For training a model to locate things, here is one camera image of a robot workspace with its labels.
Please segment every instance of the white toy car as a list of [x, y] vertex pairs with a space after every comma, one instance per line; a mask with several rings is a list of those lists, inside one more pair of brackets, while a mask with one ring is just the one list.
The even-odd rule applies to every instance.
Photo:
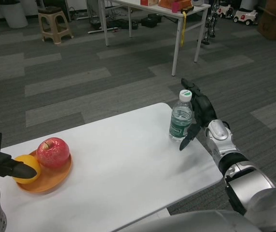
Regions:
[[245, 22], [246, 25], [256, 23], [258, 13], [256, 10], [250, 11], [247, 9], [239, 9], [234, 16], [234, 22], [238, 21]]
[[219, 9], [217, 10], [217, 14], [221, 18], [231, 18], [233, 16], [234, 9], [231, 5], [220, 5]]

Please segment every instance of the table top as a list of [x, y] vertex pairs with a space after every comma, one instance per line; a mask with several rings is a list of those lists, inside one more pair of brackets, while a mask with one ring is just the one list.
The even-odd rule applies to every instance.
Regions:
[[2, 149], [29, 154], [47, 138], [67, 142], [73, 168], [47, 194], [0, 177], [7, 232], [111, 232], [193, 195], [222, 178], [194, 139], [183, 151], [168, 137], [165, 103], [109, 117]]
[[[111, 1], [121, 4], [121, 5], [138, 8], [138, 9], [141, 9], [144, 11], [151, 11], [151, 12], [158, 13], [160, 15], [166, 15], [166, 16], [169, 16], [172, 18], [183, 18], [184, 17], [184, 15], [181, 12], [172, 13], [171, 9], [158, 6], [157, 4], [153, 5], [153, 6], [142, 6], [142, 5], [140, 5], [140, 0], [111, 0]], [[201, 6], [194, 6], [194, 9], [192, 11], [189, 11], [186, 15], [195, 14], [195, 13], [197, 13], [199, 11], [203, 11], [209, 7], [210, 7], [210, 5], [208, 5], [208, 4], [202, 4]]]

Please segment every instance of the white trash can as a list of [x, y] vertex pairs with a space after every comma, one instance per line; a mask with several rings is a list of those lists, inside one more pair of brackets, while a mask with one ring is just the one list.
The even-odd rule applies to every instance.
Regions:
[[8, 5], [0, 4], [0, 9], [10, 28], [24, 28], [28, 25], [20, 1]]

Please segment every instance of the bottle label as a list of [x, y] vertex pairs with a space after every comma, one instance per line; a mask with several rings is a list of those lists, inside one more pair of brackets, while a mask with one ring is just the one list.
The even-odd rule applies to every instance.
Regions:
[[187, 129], [189, 128], [189, 126], [190, 124], [185, 126], [180, 126], [175, 124], [173, 121], [171, 121], [169, 132], [172, 136], [176, 138], [183, 138], [187, 135]]

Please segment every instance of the yellow strap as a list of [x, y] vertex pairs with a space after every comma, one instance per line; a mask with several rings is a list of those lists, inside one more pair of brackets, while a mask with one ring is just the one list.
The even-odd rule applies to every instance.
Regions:
[[182, 35], [181, 35], [181, 47], [183, 47], [183, 44], [184, 44], [184, 33], [186, 28], [186, 13], [184, 11], [182, 13], [184, 15], [184, 21], [183, 21], [183, 28], [182, 28]]

